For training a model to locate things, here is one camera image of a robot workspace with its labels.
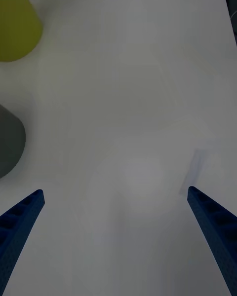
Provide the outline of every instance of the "white table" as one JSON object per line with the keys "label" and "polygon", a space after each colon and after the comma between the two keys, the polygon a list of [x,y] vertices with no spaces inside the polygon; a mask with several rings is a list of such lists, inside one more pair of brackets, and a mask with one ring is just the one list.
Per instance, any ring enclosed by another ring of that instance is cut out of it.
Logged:
{"label": "white table", "polygon": [[[0,213],[37,188],[46,206],[4,295],[229,295],[180,193],[197,148],[237,137],[225,0],[32,2],[40,44],[0,64],[27,130]],[[237,214],[233,184],[214,185],[197,186]]]}

